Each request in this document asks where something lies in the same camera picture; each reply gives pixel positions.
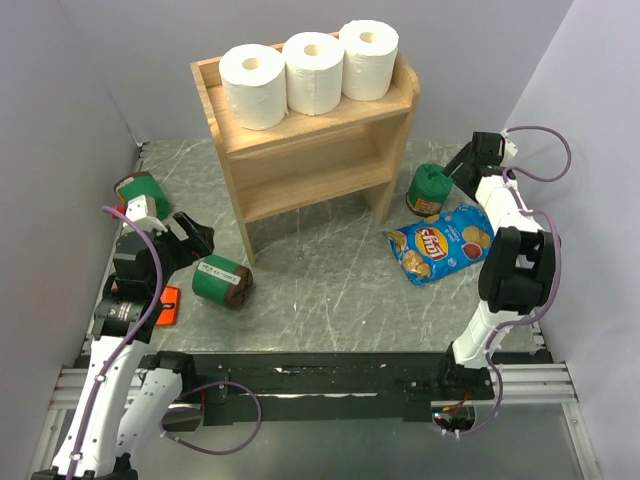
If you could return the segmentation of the white paper towel roll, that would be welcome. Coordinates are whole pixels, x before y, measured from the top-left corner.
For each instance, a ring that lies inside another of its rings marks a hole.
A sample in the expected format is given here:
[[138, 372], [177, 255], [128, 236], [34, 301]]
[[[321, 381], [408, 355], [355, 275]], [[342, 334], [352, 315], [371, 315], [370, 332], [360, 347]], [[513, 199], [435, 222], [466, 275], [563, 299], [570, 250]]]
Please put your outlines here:
[[320, 32], [301, 32], [282, 47], [287, 102], [308, 116], [330, 112], [342, 96], [344, 48], [337, 38]]

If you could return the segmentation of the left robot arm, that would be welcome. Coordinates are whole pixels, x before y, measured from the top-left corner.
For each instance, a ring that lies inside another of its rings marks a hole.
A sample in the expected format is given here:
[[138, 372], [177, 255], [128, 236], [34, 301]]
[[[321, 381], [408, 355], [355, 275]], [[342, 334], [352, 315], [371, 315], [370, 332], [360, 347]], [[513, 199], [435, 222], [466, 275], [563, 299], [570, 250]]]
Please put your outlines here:
[[162, 311], [160, 297], [171, 276], [214, 250], [213, 228], [184, 212], [173, 218], [179, 238], [153, 215], [135, 220], [114, 208], [124, 223], [115, 243], [112, 271], [94, 310], [90, 360], [75, 414], [51, 465], [35, 479], [135, 479], [134, 457], [173, 401], [198, 389], [189, 354], [154, 354], [140, 392], [128, 397]]

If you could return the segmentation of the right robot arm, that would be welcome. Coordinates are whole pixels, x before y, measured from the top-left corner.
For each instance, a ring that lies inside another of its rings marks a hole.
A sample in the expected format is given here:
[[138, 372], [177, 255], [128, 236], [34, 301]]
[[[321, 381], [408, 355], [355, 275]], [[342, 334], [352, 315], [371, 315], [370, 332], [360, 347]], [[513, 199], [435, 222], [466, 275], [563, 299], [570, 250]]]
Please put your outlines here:
[[512, 327], [550, 296], [556, 273], [553, 235], [541, 226], [502, 167], [517, 147], [501, 133], [475, 132], [444, 174], [488, 217], [494, 239], [479, 278], [480, 302], [464, 332], [449, 346], [436, 377], [456, 399], [489, 379], [488, 360]]

